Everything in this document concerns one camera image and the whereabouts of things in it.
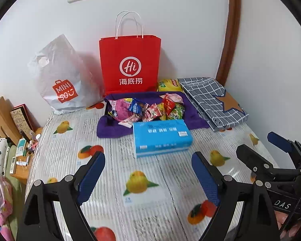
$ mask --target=white plastic bag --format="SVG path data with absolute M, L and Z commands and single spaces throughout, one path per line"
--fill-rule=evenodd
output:
M 63 34 L 36 53 L 28 67 L 40 95 L 56 114 L 77 111 L 102 100 L 100 87 Z

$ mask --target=finger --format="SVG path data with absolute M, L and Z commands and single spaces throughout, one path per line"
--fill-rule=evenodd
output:
M 289 237 L 294 237 L 301 227 L 301 221 L 295 224 L 289 231 Z
M 275 213 L 275 217 L 276 217 L 276 221 L 280 222 L 281 224 L 284 223 L 284 221 L 287 219 L 288 214 L 285 214 L 283 212 L 279 212 L 279 211 L 274 211 Z
M 277 222 L 278 223 L 278 228 L 280 229 L 281 228 L 281 226 L 282 226 L 282 224 L 281 223 L 279 223 L 279 222 Z M 286 232 L 286 230 L 283 230 L 283 232 L 281 233 L 281 235 L 280 235 L 280 238 L 283 238 L 283 237 L 285 237 L 285 235 L 287 234 L 287 232 Z

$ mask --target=folded plaid cloth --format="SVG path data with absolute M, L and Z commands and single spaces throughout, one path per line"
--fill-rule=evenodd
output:
M 214 131 L 228 129 L 247 120 L 246 113 L 215 79 L 178 79 L 186 96 Z

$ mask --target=purple cloth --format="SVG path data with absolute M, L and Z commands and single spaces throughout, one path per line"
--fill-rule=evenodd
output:
M 138 100 L 147 102 L 149 105 L 153 103 L 159 104 L 162 102 L 162 98 L 160 95 L 164 95 L 167 92 L 135 92 L 135 93 L 119 93 L 119 94 L 109 94 L 105 98 L 106 102 L 106 111 L 111 110 L 111 106 L 108 100 L 119 100 L 122 98 L 136 98 Z M 209 128 L 208 123 L 202 119 L 198 113 L 196 108 L 192 105 L 189 99 L 182 92 L 168 92 L 168 93 L 176 93 L 183 98 L 185 113 L 183 116 L 183 120 L 187 125 L 188 129 L 199 129 L 199 128 Z M 97 137 L 99 138 L 119 138 L 122 136 L 126 136 L 132 134 L 132 128 L 126 128 L 122 125 L 118 124 L 118 121 L 110 117 L 109 115 L 104 115 L 99 119 L 97 125 Z

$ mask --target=wooden headboard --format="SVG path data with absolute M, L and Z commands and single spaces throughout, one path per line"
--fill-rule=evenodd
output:
M 21 134 L 19 133 L 10 115 L 12 108 L 0 97 L 0 137 L 9 137 L 15 145 L 18 145 Z

